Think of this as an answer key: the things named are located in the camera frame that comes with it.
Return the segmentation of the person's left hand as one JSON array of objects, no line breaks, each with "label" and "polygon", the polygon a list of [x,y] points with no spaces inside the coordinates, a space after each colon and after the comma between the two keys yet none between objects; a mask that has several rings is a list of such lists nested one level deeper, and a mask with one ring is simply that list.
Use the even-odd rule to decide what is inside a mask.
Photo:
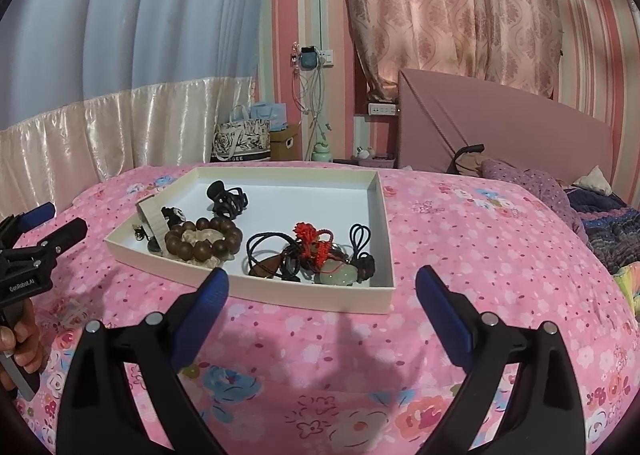
[{"label": "person's left hand", "polygon": [[13,328],[1,327],[1,351],[6,350],[13,351],[15,363],[28,374],[42,371],[46,365],[46,353],[30,299],[24,301],[22,317]]}]

